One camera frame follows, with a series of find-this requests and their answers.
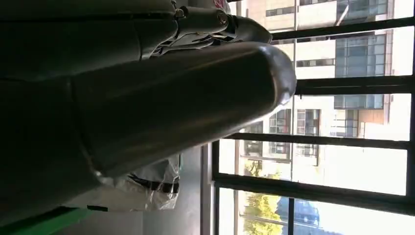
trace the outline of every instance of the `window frame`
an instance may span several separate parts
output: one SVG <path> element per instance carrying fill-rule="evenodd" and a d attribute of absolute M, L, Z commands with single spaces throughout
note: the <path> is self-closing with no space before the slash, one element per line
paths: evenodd
<path fill-rule="evenodd" d="M 273 40 L 291 40 L 322 37 L 335 34 L 414 26 L 415 18 L 401 18 L 349 25 L 286 31 L 273 34 Z M 305 144 L 328 144 L 357 147 L 393 148 L 407 150 L 406 195 L 392 195 L 346 188 L 308 185 L 284 180 L 256 178 L 219 172 L 219 141 L 212 143 L 212 179 L 215 185 L 216 221 L 219 212 L 219 188 L 231 188 L 275 194 L 289 199 L 288 235 L 293 235 L 294 198 L 361 207 L 372 210 L 415 215 L 415 67 L 412 75 L 322 78 L 298 80 L 296 95 L 345 94 L 411 94 L 410 140 L 389 141 L 338 137 L 235 133 L 225 137 L 233 140 L 273 141 Z"/>

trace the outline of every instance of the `clear plastic wrap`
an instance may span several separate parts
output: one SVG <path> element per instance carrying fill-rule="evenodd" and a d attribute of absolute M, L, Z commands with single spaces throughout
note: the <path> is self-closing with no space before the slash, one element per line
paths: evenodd
<path fill-rule="evenodd" d="M 179 195 L 181 157 L 170 156 L 119 178 L 101 178 L 102 186 L 64 206 L 113 212 L 173 209 Z"/>

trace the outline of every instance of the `glass pane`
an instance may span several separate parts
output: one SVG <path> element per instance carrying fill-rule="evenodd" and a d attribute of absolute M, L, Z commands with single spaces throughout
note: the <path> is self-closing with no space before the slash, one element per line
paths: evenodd
<path fill-rule="evenodd" d="M 297 149 L 305 150 L 302 154 Z M 294 152 L 295 182 L 398 195 L 406 193 L 406 150 L 294 144 Z"/>
<path fill-rule="evenodd" d="M 219 234 L 288 235 L 288 202 L 283 196 L 221 188 Z M 410 235 L 415 217 L 296 198 L 293 222 L 294 235 Z"/>
<path fill-rule="evenodd" d="M 288 232 L 286 197 L 221 188 L 219 200 L 221 235 L 282 235 Z"/>
<path fill-rule="evenodd" d="M 355 135 L 358 127 L 353 127 L 353 123 L 351 127 L 338 127 L 338 133 L 344 137 Z M 236 140 L 233 145 L 228 141 L 227 146 L 222 146 L 223 142 L 221 149 L 228 148 L 228 152 L 219 156 L 221 173 L 397 195 L 406 193 L 406 150 L 258 141 L 259 152 L 246 153 L 251 141 Z"/>
<path fill-rule="evenodd" d="M 411 17 L 414 1 L 395 0 L 387 6 L 385 0 L 300 0 L 297 13 L 294 0 L 243 0 L 241 6 L 242 16 L 270 31 L 281 31 Z"/>
<path fill-rule="evenodd" d="M 309 135 L 408 141 L 410 107 L 410 94 L 303 95 L 295 96 L 293 114 L 318 110 L 319 118 L 310 117 L 306 123 L 315 128 Z M 302 119 L 294 120 L 294 127 L 303 125 Z M 298 128 L 293 131 L 304 134 Z"/>
<path fill-rule="evenodd" d="M 303 38 L 288 52 L 298 62 L 297 79 L 411 75 L 413 38 L 413 27 Z M 320 62 L 328 59 L 335 63 Z"/>
<path fill-rule="evenodd" d="M 406 235 L 415 222 L 413 216 L 302 199 L 294 206 L 294 235 Z"/>

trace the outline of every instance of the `white wall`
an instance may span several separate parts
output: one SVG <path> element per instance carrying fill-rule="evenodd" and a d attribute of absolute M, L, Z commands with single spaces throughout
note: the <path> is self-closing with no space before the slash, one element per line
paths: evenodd
<path fill-rule="evenodd" d="M 337 1 L 311 4 L 299 7 L 299 28 L 336 22 Z"/>
<path fill-rule="evenodd" d="M 297 79 L 333 78 L 334 74 L 334 65 L 296 68 Z"/>
<path fill-rule="evenodd" d="M 297 43 L 296 60 L 333 59 L 336 56 L 336 41 Z"/>

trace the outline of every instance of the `blue car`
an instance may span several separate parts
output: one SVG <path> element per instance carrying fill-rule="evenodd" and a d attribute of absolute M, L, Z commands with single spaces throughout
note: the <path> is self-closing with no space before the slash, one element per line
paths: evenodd
<path fill-rule="evenodd" d="M 282 221 L 288 222 L 288 197 L 281 197 L 280 201 L 277 203 L 277 210 L 275 213 L 279 215 Z M 295 199 L 294 223 L 319 227 L 319 209 L 307 200 Z"/>

